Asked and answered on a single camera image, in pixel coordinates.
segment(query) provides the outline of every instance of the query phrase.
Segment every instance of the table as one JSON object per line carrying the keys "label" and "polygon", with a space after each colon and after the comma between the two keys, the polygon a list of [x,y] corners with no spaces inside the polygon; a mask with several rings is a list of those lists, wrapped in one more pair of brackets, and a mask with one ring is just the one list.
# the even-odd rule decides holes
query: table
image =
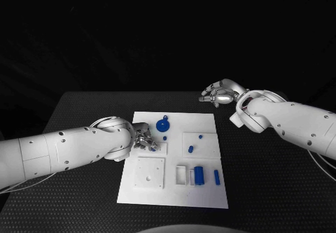
{"label": "table", "polygon": [[125,162],[102,159],[11,195],[0,232],[135,233],[172,224],[249,232],[335,232],[336,183],[305,149],[269,128],[230,121],[236,105],[198,101],[201,92],[68,92],[45,133],[90,126],[103,117],[130,122],[136,111],[214,113],[230,209],[117,204]]}

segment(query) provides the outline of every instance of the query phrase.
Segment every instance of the small blue piece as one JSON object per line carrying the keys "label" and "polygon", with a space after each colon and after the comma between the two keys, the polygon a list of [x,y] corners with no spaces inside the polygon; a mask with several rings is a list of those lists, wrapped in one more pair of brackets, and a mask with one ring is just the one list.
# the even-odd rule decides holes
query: small blue piece
{"label": "small blue piece", "polygon": [[156,129],[161,131],[161,132],[166,132],[169,130],[169,117],[165,115],[164,116],[164,119],[158,121],[156,123]]}
{"label": "small blue piece", "polygon": [[194,173],[195,173],[195,185],[204,185],[205,184],[204,167],[197,166],[194,168]]}
{"label": "small blue piece", "polygon": [[215,182],[217,185],[221,185],[218,170],[215,170]]}

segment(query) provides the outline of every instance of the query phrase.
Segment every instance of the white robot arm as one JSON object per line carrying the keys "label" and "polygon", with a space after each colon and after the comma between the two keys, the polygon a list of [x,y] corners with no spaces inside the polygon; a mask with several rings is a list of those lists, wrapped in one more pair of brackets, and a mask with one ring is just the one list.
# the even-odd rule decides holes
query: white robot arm
{"label": "white robot arm", "polygon": [[250,91],[233,80],[214,83],[202,92],[200,101],[237,102],[233,123],[262,133],[273,127],[280,137],[302,148],[336,159],[336,115],[319,108],[288,102],[276,93]]}
{"label": "white robot arm", "polygon": [[133,143],[135,148],[158,149],[149,124],[132,125],[116,116],[102,119],[91,127],[2,141],[0,189],[84,166],[103,157],[119,162],[130,156]]}

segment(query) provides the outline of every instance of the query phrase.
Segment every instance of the blue tube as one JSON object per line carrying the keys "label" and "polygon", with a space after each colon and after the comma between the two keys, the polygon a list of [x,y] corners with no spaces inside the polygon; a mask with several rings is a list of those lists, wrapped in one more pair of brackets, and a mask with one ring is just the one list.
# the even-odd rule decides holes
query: blue tube
{"label": "blue tube", "polygon": [[215,170],[215,182],[217,185],[221,185],[218,170]]}
{"label": "blue tube", "polygon": [[194,168],[194,173],[195,173],[195,185],[204,185],[205,184],[204,167],[197,166]]}

